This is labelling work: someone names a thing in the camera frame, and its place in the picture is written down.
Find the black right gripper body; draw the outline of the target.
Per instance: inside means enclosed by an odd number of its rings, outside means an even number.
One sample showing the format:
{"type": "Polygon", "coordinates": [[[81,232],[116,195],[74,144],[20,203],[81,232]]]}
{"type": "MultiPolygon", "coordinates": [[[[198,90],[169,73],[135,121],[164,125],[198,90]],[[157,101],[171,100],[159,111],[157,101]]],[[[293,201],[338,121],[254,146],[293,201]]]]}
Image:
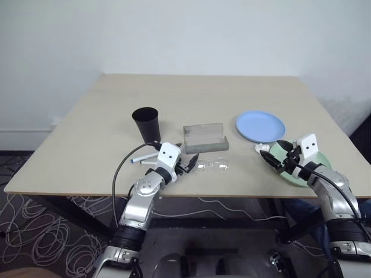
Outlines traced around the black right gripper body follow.
{"type": "Polygon", "coordinates": [[[281,174],[283,172],[286,172],[292,175],[295,168],[299,164],[300,154],[301,149],[299,147],[296,147],[295,149],[288,151],[286,154],[286,159],[283,160],[281,166],[278,169],[278,173],[281,174]]]}

